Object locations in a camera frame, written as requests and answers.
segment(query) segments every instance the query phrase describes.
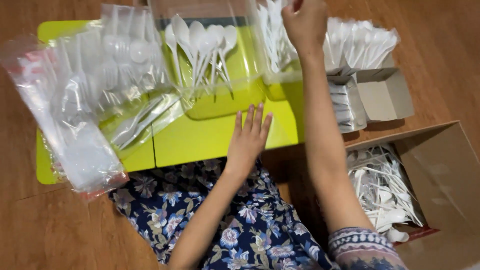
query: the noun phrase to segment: patterned sleeve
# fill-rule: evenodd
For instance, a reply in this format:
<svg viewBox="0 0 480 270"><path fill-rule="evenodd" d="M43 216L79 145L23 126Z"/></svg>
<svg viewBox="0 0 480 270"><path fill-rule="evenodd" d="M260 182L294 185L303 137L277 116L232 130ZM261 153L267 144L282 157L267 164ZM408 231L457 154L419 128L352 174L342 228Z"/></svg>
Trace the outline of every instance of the patterned sleeve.
<svg viewBox="0 0 480 270"><path fill-rule="evenodd" d="M376 232L345 228L331 234L328 245L342 270L406 270L392 243Z"/></svg>

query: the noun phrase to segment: hand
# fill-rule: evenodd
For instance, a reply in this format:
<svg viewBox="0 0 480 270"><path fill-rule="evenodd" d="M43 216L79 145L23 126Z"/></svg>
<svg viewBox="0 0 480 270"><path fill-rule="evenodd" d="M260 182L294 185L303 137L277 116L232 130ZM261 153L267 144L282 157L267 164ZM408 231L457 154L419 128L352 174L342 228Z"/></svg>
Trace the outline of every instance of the hand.
<svg viewBox="0 0 480 270"><path fill-rule="evenodd" d="M282 10L288 37L300 58L323 56L327 31L327 5L324 0L295 0Z"/></svg>
<svg viewBox="0 0 480 270"><path fill-rule="evenodd" d="M238 179L242 179L242 182L248 177L257 157L265 149L268 132L272 124L273 114L269 113L262 125L263 103L258 105L255 118L253 117L254 113L255 107L250 105L243 129L241 125L242 113L241 111L237 113L235 130L228 148L225 172L238 176Z"/></svg>

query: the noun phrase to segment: blue floral fabric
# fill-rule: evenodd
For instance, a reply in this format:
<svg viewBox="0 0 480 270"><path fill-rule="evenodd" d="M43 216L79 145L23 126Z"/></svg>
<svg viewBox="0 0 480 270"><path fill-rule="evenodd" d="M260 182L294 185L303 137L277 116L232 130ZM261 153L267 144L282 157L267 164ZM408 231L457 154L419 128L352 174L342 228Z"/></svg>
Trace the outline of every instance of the blue floral fabric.
<svg viewBox="0 0 480 270"><path fill-rule="evenodd" d="M132 181L109 197L150 243L158 261L168 264L175 243L225 163L226 159L206 160L130 173ZM300 222L295 209L280 198L260 161L234 197L199 267L339 269Z"/></svg>

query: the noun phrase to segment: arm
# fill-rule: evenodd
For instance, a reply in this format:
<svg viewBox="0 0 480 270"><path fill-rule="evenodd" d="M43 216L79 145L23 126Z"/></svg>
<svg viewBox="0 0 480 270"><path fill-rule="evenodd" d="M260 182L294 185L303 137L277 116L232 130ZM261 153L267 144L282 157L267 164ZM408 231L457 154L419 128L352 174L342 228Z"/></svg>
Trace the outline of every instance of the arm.
<svg viewBox="0 0 480 270"><path fill-rule="evenodd" d="M346 153L325 73L326 4L304 0L298 12L282 12L303 70L305 147L310 177L330 233L346 227L372 229L347 175Z"/></svg>
<svg viewBox="0 0 480 270"><path fill-rule="evenodd" d="M272 114L262 125L263 104L250 106L242 128L242 113L237 113L235 131L228 149L225 169L202 205L188 222L175 244L169 269L196 269L210 246L218 225L237 191L242 187L255 164L258 155L265 149Z"/></svg>

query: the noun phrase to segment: person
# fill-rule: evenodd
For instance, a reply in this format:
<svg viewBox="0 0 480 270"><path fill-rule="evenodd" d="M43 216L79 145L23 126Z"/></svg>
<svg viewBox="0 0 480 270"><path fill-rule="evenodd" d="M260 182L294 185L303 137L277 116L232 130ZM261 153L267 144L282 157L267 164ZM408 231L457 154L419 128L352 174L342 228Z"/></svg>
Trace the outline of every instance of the person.
<svg viewBox="0 0 480 270"><path fill-rule="evenodd" d="M131 173L109 194L118 210L169 269L405 269L376 233L354 194L325 75L326 4L304 0L282 15L303 70L305 146L309 174L330 237L327 254L283 201L257 157L272 114L242 113L227 158Z"/></svg>

